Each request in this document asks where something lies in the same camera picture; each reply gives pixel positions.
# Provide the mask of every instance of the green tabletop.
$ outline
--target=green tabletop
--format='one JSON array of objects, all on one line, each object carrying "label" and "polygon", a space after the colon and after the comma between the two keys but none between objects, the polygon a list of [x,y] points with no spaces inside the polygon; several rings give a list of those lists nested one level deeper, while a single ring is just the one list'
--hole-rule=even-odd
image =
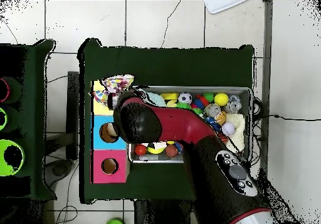
[{"label": "green tabletop", "polygon": [[192,87],[252,87],[254,49],[163,49],[102,47],[87,39],[78,51],[80,61],[80,199],[193,200],[183,164],[131,163],[126,183],[90,183],[91,81],[131,74],[134,85]]},{"label": "green tabletop", "polygon": [[0,131],[0,139],[19,144],[25,155],[24,163],[15,175],[0,177],[1,197],[37,200],[55,198],[54,192],[45,185],[43,179],[45,65],[54,44],[53,40],[41,40],[33,46],[0,45],[0,77],[8,80],[13,78],[13,82],[17,83],[12,84],[14,87],[10,96],[20,93],[15,102],[5,101],[0,104],[0,107],[9,113],[7,126]]}]

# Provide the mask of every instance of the orange ball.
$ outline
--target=orange ball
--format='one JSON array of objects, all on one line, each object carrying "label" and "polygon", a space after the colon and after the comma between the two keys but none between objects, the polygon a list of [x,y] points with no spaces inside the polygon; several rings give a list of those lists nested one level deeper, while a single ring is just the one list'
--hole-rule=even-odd
[{"label": "orange ball", "polygon": [[165,148],[166,155],[169,157],[175,157],[178,154],[177,147],[175,145],[168,145]]}]

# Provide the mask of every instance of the green ring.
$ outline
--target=green ring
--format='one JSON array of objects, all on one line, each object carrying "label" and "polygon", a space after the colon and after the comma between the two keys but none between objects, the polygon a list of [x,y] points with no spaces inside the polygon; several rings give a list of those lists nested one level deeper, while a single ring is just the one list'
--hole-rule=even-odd
[{"label": "green ring", "polygon": [[8,121],[8,117],[7,117],[7,113],[2,108],[0,108],[0,112],[4,113],[4,124],[2,126],[0,126],[0,131],[1,131],[6,126],[7,121]]},{"label": "green ring", "polygon": [[[16,146],[18,149],[20,149],[21,154],[23,156],[23,159],[21,160],[19,168],[15,171],[13,171],[13,167],[11,165],[8,165],[7,162],[4,160],[4,152],[9,146]],[[23,163],[24,163],[24,152],[22,147],[13,141],[1,139],[0,140],[0,176],[10,176],[10,175],[16,174],[21,169]]]}]

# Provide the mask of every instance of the gray plastic bin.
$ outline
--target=gray plastic bin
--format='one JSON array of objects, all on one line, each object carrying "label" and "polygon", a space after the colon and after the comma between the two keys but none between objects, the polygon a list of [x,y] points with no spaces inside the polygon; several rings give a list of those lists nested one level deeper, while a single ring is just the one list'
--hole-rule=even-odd
[{"label": "gray plastic bin", "polygon": [[[242,108],[239,110],[240,114],[245,116],[245,148],[243,151],[243,157],[246,160],[250,160],[252,156],[252,110],[253,110],[253,93],[252,90],[247,87],[161,87],[152,86],[147,88],[146,91],[154,92],[158,94],[162,93],[182,93],[188,92],[192,97],[196,97],[196,94],[204,94],[206,92],[211,93],[226,93],[227,95],[238,95],[241,99]],[[160,154],[151,154],[147,152],[143,156],[137,156],[135,154],[135,144],[128,145],[129,159],[133,163],[182,163],[182,155],[178,154],[175,157],[169,158],[165,151]]]}]

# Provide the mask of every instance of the pink block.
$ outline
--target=pink block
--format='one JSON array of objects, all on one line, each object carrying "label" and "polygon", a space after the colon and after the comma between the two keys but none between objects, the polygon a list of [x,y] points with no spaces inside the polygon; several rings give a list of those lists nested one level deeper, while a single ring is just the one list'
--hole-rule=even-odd
[{"label": "pink block", "polygon": [[[114,174],[106,174],[102,170],[104,159],[115,159],[118,169]],[[125,183],[129,173],[129,161],[126,150],[94,150],[93,151],[93,183]]]}]

